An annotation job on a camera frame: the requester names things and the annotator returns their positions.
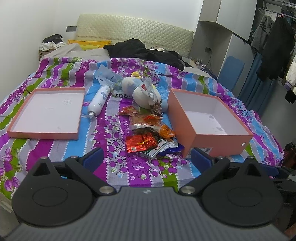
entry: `bed sheet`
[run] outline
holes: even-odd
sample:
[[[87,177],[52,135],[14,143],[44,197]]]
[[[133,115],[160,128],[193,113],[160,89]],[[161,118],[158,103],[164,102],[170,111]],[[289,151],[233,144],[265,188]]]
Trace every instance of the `bed sheet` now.
[[[148,160],[137,153],[128,154],[125,137],[132,135],[129,120],[119,116],[122,107],[133,103],[132,99],[109,96],[97,118],[81,116],[78,140],[44,140],[9,138],[6,130],[21,105],[35,88],[85,87],[83,114],[100,88],[94,77],[103,64],[123,77],[139,71],[141,76],[153,75],[152,81],[162,97],[167,99],[170,87],[219,96],[248,126],[254,134],[241,155],[230,156],[231,161],[243,162],[254,155],[258,162],[272,166],[281,164],[283,151],[270,131],[262,125],[259,116],[247,111],[241,101],[212,78],[182,72],[174,67],[139,59],[110,59],[104,62],[81,58],[45,58],[35,74],[27,78],[0,106],[0,192],[11,199],[15,190],[41,156],[51,161],[62,161],[69,156],[82,156],[96,147],[104,150],[104,161],[94,172],[102,180],[119,189],[120,186],[158,187],[185,185],[200,172],[181,156],[171,159]],[[167,77],[154,74],[165,74]],[[170,125],[167,115],[164,121]]]

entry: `yellow pillow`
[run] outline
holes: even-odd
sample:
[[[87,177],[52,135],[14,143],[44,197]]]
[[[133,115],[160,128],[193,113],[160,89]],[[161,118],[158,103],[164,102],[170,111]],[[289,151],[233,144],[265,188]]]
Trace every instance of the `yellow pillow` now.
[[[74,44],[74,43],[79,44],[82,50],[89,50],[89,49],[103,48],[105,45],[110,45],[111,40],[104,40],[104,41],[80,41],[80,40],[74,40],[74,39],[68,40],[68,44]]]

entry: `tufted headboard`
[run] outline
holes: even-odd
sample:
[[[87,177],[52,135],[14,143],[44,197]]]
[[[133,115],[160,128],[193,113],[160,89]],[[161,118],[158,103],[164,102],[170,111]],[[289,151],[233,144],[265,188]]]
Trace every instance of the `tufted headboard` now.
[[[112,44],[139,39],[146,48],[162,47],[187,57],[193,31],[148,19],[107,15],[81,14],[77,22],[77,40],[111,40]]]

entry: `black disc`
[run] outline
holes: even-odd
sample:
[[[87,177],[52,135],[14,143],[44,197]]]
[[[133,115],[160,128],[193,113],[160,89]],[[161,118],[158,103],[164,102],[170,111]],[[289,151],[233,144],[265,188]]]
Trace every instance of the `black disc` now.
[[[239,227],[272,222],[282,202],[280,192],[269,180],[251,175],[218,181],[202,194],[206,211],[225,224]]]
[[[92,204],[90,189],[77,181],[53,178],[20,188],[12,199],[13,210],[22,222],[35,226],[59,226],[83,216]]]

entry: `open box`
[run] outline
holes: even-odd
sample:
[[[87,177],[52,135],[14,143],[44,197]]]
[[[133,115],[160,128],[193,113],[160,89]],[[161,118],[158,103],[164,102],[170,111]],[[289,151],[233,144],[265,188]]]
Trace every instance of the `open box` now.
[[[216,96],[170,89],[168,117],[177,141],[190,158],[191,149],[201,148],[212,157],[241,154],[252,132]]]
[[[10,123],[9,137],[77,140],[85,88],[35,89]]]

